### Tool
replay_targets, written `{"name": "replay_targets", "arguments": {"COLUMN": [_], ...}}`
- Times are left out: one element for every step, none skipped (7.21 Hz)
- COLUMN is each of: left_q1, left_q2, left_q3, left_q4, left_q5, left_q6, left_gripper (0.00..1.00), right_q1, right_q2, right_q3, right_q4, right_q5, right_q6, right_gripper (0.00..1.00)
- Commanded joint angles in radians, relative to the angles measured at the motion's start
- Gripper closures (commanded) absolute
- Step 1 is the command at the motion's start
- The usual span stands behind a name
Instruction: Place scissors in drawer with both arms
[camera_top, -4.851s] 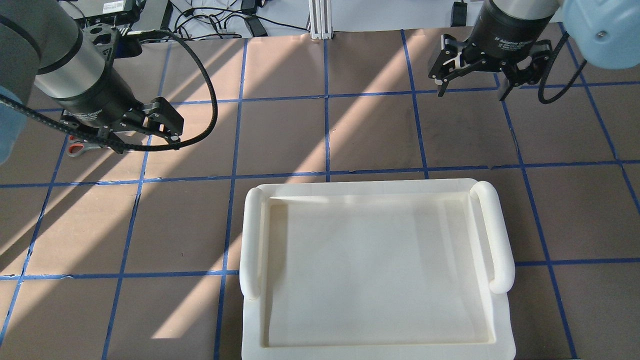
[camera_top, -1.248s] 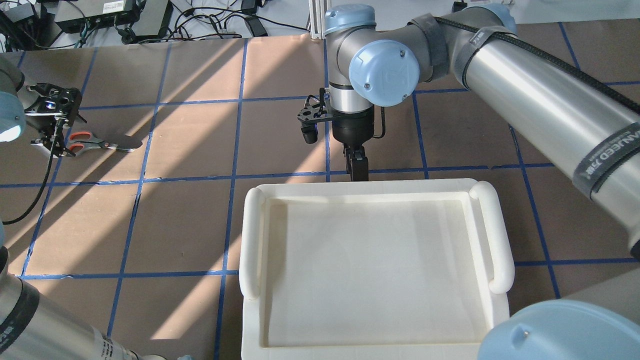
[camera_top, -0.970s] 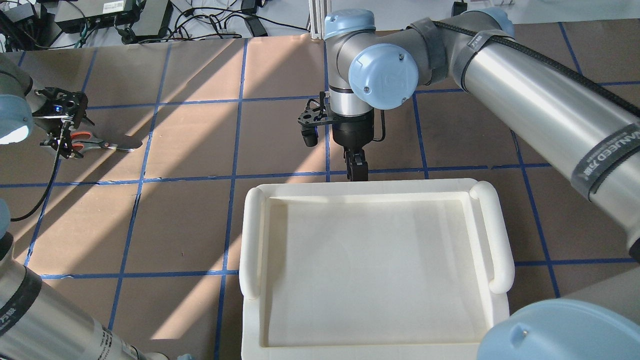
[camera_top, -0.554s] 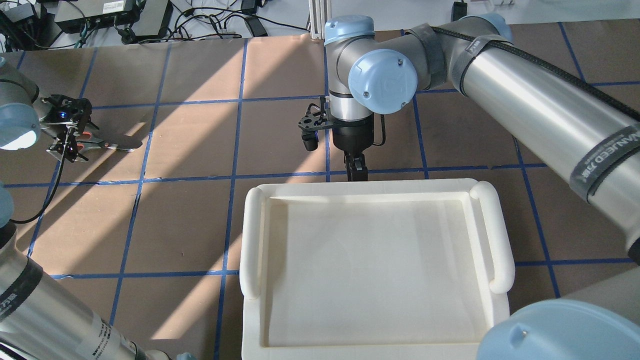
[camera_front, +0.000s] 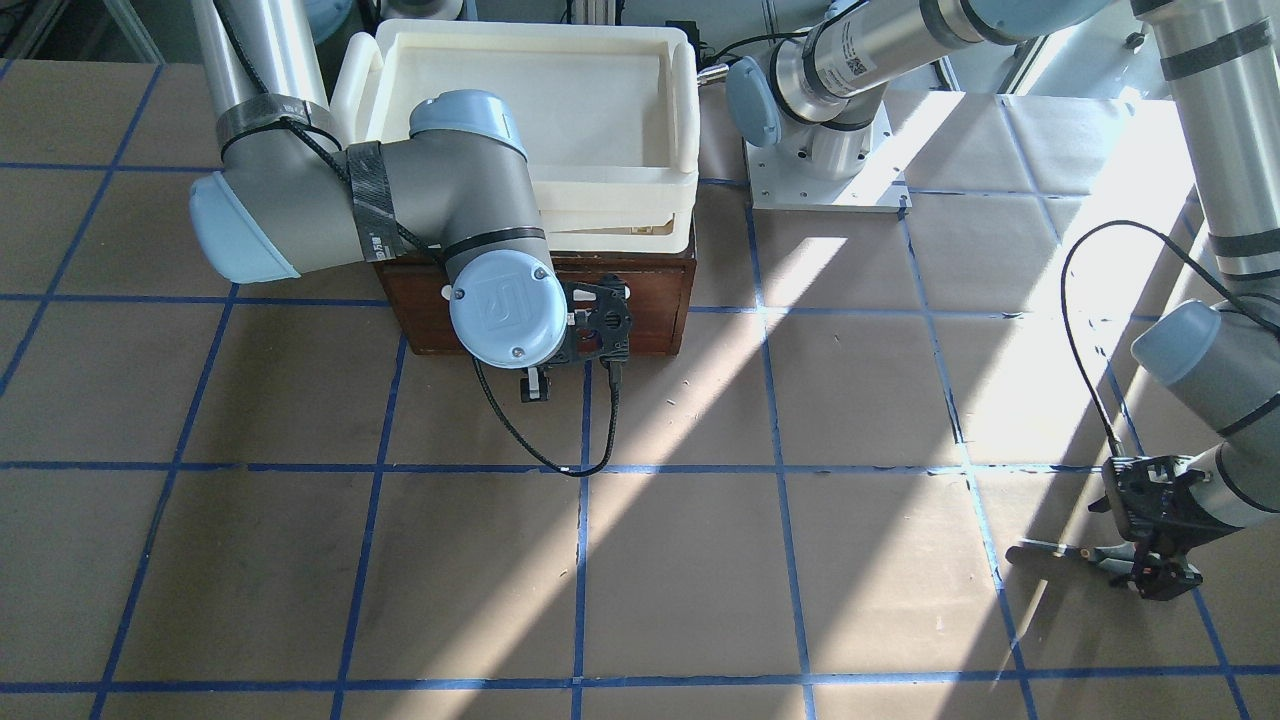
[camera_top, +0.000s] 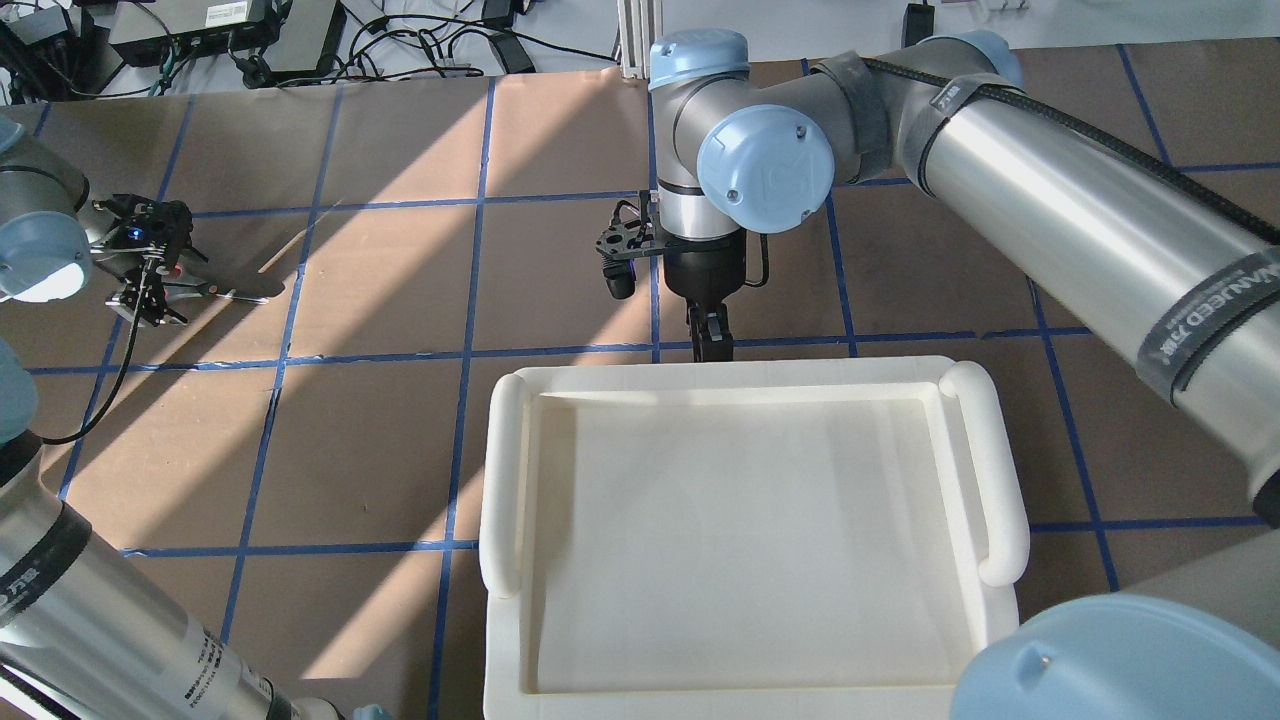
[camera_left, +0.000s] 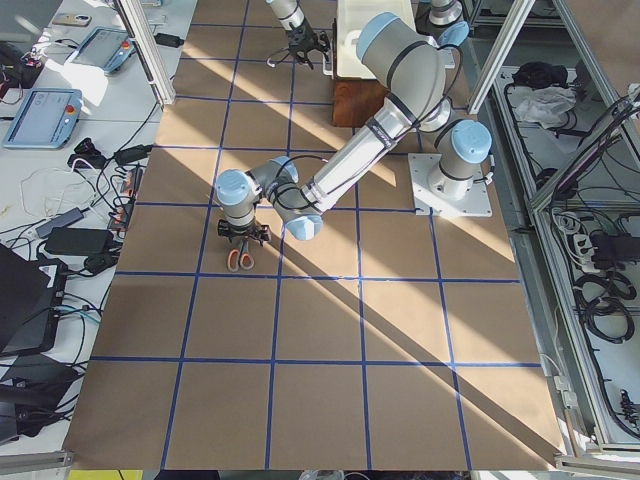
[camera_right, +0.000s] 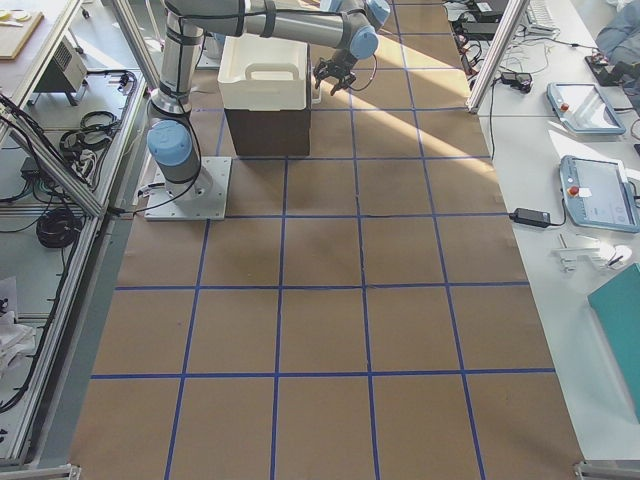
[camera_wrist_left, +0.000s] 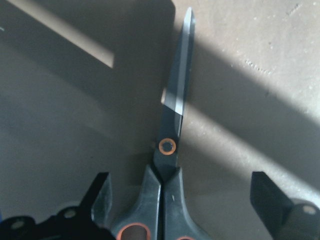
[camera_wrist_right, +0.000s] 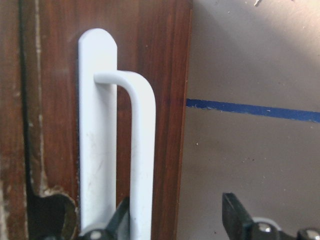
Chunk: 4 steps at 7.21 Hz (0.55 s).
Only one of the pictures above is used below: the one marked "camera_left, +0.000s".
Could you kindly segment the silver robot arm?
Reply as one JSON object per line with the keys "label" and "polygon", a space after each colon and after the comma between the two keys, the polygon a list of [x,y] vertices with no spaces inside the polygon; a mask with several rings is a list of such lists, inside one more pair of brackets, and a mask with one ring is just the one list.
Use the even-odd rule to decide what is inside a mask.
{"label": "silver robot arm", "polygon": [[440,48],[397,15],[383,12],[364,26],[356,55],[386,87],[382,107],[305,184],[285,156],[220,174],[214,185],[223,214],[219,236],[269,240],[268,228],[256,222],[256,207],[266,200],[294,238],[312,239],[323,226],[323,213],[413,129],[427,134],[439,154],[424,179],[426,204],[439,212],[461,209],[479,180],[492,138],[482,123],[452,110]]}
{"label": "silver robot arm", "polygon": [[299,1],[267,0],[279,23],[285,30],[287,46],[271,54],[266,64],[275,68],[287,58],[296,63],[306,64],[314,69],[309,58],[310,52],[319,52],[323,57],[323,66],[331,60],[331,42],[325,31],[315,30],[305,16]]}

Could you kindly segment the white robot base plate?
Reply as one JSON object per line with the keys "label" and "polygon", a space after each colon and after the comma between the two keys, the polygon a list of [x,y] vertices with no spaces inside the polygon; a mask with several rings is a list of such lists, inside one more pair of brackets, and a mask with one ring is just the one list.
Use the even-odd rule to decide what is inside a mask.
{"label": "white robot base plate", "polygon": [[478,164],[468,179],[454,180],[441,170],[440,154],[411,153],[409,172],[416,215],[491,217],[487,181]]}

